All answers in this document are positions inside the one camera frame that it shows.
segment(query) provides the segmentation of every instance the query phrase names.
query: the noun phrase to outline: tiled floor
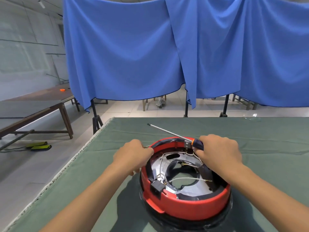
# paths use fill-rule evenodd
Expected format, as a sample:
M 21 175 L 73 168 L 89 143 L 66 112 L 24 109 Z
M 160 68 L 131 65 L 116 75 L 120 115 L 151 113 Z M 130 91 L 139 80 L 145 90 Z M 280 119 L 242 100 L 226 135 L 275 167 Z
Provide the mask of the tiled floor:
M 183 117 L 186 92 L 179 91 L 168 94 L 166 106 L 158 109 L 153 99 L 146 104 L 143 112 L 141 101 L 108 101 L 108 105 L 97 104 L 97 113 L 102 121 L 112 117 Z M 218 117 L 223 109 L 224 97 L 216 100 L 198 99 L 197 106 L 191 110 L 189 117 Z M 72 128 L 73 139 L 66 134 L 33 134 L 28 135 L 9 148 L 22 147 L 25 143 L 48 141 L 52 148 L 48 152 L 9 152 L 0 153 L 0 231 L 13 220 L 56 173 L 75 155 L 92 137 L 92 116 L 85 111 L 77 112 L 71 103 L 66 104 Z M 275 108 L 258 106 L 257 110 L 245 110 L 245 105 L 229 102 L 229 117 L 309 117 L 309 108 Z M 49 114 L 29 124 L 22 130 L 59 130 L 65 126 L 59 111 Z M 0 140 L 0 145 L 12 140 L 8 135 Z

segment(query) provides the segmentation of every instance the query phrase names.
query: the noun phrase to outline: hand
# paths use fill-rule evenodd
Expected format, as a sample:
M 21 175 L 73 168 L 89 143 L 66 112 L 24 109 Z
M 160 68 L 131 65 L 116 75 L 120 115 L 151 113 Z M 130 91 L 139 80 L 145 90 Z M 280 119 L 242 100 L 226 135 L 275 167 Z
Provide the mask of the hand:
M 114 154 L 114 164 L 124 166 L 128 173 L 133 176 L 134 172 L 139 172 L 140 168 L 146 165 L 153 155 L 152 148 L 143 148 L 140 140 L 132 140 L 121 147 Z
M 212 171 L 229 182 L 231 174 L 242 165 L 242 155 L 235 140 L 222 138 L 210 134 L 201 136 L 204 151 L 195 150 L 195 153 Z

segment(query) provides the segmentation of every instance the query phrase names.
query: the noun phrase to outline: green tablecloth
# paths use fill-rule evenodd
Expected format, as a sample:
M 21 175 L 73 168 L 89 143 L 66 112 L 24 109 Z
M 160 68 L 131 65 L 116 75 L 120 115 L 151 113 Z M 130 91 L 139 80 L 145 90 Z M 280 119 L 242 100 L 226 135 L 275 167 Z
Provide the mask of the green tablecloth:
M 125 142 L 139 139 L 150 145 L 169 135 L 146 124 L 179 135 L 217 134 L 238 142 L 243 162 L 261 178 L 309 206 L 308 118 L 114 118 L 79 154 L 10 229 L 40 230 L 89 186 L 112 162 Z M 232 189 L 233 208 L 215 232 L 273 232 L 276 229 L 238 191 Z M 137 176 L 128 177 L 106 206 L 92 231 L 155 232 L 138 195 Z

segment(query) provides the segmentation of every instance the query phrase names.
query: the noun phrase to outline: screwdriver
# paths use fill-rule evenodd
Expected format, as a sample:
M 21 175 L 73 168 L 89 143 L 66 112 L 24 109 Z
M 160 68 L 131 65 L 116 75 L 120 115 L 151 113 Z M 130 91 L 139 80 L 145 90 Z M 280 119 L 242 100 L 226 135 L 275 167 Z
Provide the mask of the screwdriver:
M 151 125 L 151 124 L 149 124 L 149 123 L 148 123 L 147 125 L 149 125 L 149 126 L 151 126 L 151 127 L 154 127 L 154 128 L 157 128 L 157 129 L 160 129 L 160 130 L 162 130 L 162 131 L 164 131 L 164 132 L 166 132 L 166 133 L 172 134 L 172 135 L 174 135 L 174 136 L 176 136 L 176 137 L 179 137 L 179 138 L 181 138 L 181 139 L 184 139 L 184 140 L 186 140 L 186 141 L 189 141 L 189 142 L 191 142 L 191 145 L 192 145 L 193 147 L 195 147 L 195 148 L 197 148 L 197 149 L 199 149 L 199 150 L 202 150 L 202 151 L 204 150 L 204 145 L 203 145 L 203 143 L 202 143 L 200 140 L 198 140 L 198 139 L 190 140 L 189 138 L 182 137 L 182 136 L 180 136 L 180 135 L 177 135 L 177 134 L 172 133 L 172 132 L 170 132 L 170 131 L 167 131 L 167 130 L 165 130 L 165 129 L 161 129 L 161 128 L 157 127 L 157 126 Z

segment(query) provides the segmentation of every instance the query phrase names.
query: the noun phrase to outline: screwdriver handle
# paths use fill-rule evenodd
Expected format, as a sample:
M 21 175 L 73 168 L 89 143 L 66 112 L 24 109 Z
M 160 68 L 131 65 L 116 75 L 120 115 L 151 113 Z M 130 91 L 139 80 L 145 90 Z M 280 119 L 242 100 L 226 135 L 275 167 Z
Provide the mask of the screwdriver handle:
M 204 144 L 199 140 L 199 139 L 193 139 L 192 141 L 192 146 L 199 149 L 199 150 L 204 150 Z

